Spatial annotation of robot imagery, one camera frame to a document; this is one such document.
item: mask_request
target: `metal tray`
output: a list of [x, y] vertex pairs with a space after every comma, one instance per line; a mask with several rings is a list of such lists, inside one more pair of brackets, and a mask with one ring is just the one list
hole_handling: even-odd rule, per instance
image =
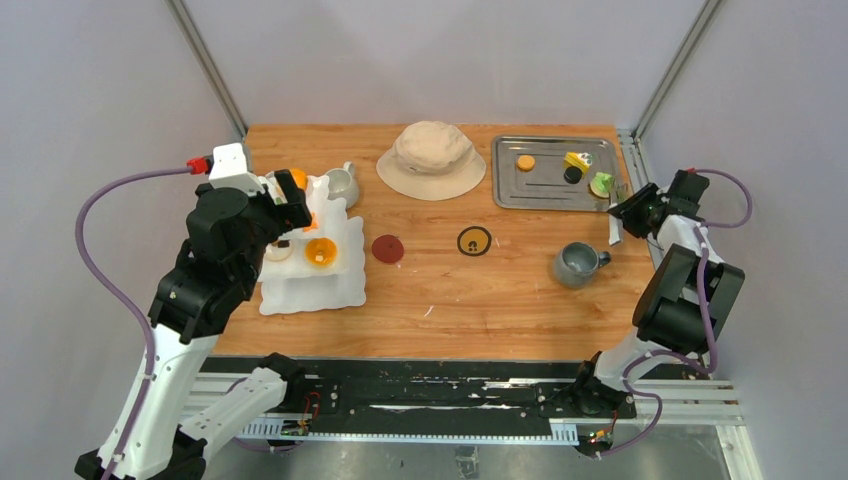
[[[563, 162], [569, 152], [591, 153], [594, 162], [580, 182], [563, 178]], [[536, 166], [522, 172], [515, 166], [520, 155], [532, 155]], [[492, 140], [495, 203], [504, 208], [605, 212], [609, 200], [589, 192], [596, 172], [614, 175], [621, 182], [615, 146], [603, 138], [499, 135]]]

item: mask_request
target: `wooden tabletop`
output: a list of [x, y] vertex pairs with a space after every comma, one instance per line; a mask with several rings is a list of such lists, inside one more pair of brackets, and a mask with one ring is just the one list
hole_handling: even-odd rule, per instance
[[[247, 145], [257, 174], [296, 167], [321, 175], [354, 162], [361, 197], [349, 216], [365, 221], [367, 300], [362, 307], [266, 317], [259, 314], [257, 288], [233, 314], [215, 353], [579, 360], [621, 340], [653, 274], [645, 242], [626, 237], [609, 248], [604, 213], [509, 210], [492, 198], [496, 135], [605, 138], [616, 145], [626, 178], [613, 127], [460, 125], [489, 168], [477, 188], [441, 202], [403, 196], [377, 176], [377, 159], [404, 127], [250, 128]], [[496, 239], [481, 257], [457, 250], [457, 235], [472, 225]], [[384, 234], [403, 242], [400, 268], [370, 253], [371, 242]], [[582, 290], [566, 289], [548, 274], [554, 255], [575, 241], [612, 253], [612, 262]]]

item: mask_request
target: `gray wall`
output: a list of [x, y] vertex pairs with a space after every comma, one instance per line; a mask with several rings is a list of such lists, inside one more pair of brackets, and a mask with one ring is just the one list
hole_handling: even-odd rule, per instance
[[[131, 315], [77, 257], [77, 209], [112, 179], [235, 135], [161, 1], [2, 2], [0, 70], [0, 478], [72, 478], [142, 353]], [[95, 261], [144, 311], [196, 182], [136, 184], [90, 215]]]
[[[848, 466], [846, 23], [846, 2], [726, 2], [645, 139], [660, 179], [720, 168], [754, 195], [751, 222], [712, 238], [747, 273], [721, 372], [768, 479], [844, 478]], [[738, 218], [741, 196], [714, 185], [707, 217]]]
[[248, 123], [635, 126], [703, 0], [189, 0]]

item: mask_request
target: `smiley face coaster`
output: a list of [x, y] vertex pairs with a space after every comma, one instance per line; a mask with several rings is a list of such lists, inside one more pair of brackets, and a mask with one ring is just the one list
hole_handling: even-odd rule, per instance
[[483, 227], [468, 227], [456, 237], [456, 246], [463, 255], [479, 257], [492, 246], [492, 234]]

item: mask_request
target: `red cable connector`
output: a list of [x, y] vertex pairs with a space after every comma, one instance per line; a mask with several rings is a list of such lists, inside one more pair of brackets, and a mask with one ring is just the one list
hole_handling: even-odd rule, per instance
[[206, 157], [195, 157], [186, 162], [186, 166], [191, 167], [192, 175], [200, 175], [209, 173], [211, 170], [209, 162], [206, 160]]

